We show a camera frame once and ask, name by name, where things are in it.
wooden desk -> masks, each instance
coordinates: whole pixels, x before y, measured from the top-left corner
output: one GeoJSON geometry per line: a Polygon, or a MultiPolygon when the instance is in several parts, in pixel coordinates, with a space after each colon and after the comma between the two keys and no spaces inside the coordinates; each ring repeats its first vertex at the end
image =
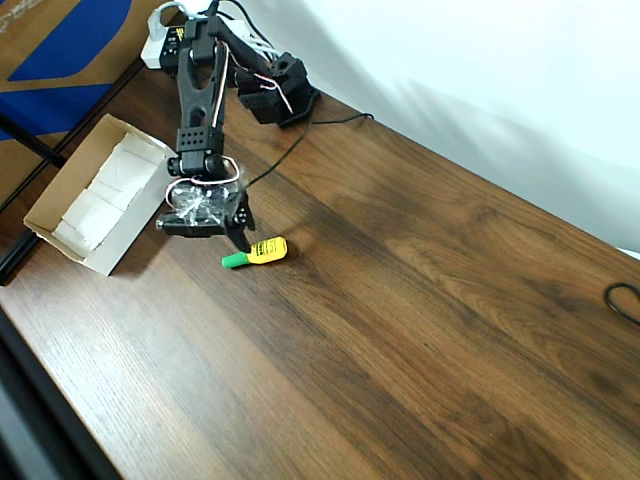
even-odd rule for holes
{"type": "MultiPolygon", "coordinates": [[[[173,143],[163,74],[107,110],[173,143]]],[[[251,177],[301,128],[229,101],[251,177]]],[[[640,263],[371,120],[314,127],[251,202],[286,261],[148,226],[111,278],[42,246],[0,291],[126,477],[640,478],[640,329],[602,302],[640,263]]]]}

green marker cap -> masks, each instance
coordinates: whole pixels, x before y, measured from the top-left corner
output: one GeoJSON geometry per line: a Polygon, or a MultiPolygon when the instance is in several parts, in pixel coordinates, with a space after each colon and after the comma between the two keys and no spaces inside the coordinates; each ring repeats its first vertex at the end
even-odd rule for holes
{"type": "Polygon", "coordinates": [[[222,266],[224,268],[236,268],[249,263],[249,257],[244,252],[234,253],[228,257],[222,259],[222,266]]]}

black robotic arm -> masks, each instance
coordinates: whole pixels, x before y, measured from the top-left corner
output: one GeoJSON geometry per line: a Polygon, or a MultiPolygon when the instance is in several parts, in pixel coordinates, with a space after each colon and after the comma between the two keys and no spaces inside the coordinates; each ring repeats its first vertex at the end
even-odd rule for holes
{"type": "Polygon", "coordinates": [[[244,229],[254,229],[254,221],[240,169],[224,155],[226,89],[237,87],[259,123],[282,128],[307,118],[319,93],[300,59],[284,53],[267,61],[218,16],[218,4],[212,2],[205,15],[189,18],[184,27],[171,27],[162,48],[161,68],[177,75],[182,125],[178,155],[168,162],[169,173],[178,177],[167,190],[173,211],[157,225],[169,235],[224,234],[247,252],[244,229]],[[198,80],[201,66],[213,67],[204,86],[198,80]]]}

plastic wrap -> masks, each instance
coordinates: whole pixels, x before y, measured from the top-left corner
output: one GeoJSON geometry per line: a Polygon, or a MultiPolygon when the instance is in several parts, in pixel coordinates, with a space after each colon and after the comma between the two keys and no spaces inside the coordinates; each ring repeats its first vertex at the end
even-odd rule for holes
{"type": "Polygon", "coordinates": [[[185,225],[221,226],[227,218],[233,218],[243,193],[241,181],[207,186],[181,182],[171,192],[171,203],[185,225]]]}

highlighter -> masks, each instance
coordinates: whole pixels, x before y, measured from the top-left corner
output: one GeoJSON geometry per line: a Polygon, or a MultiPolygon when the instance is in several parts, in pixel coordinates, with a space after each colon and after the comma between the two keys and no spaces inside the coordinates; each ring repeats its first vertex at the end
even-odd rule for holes
{"type": "Polygon", "coordinates": [[[287,241],[282,237],[270,238],[256,243],[251,253],[238,252],[222,259],[224,268],[235,268],[250,263],[263,264],[284,258],[287,254],[287,241]]]}

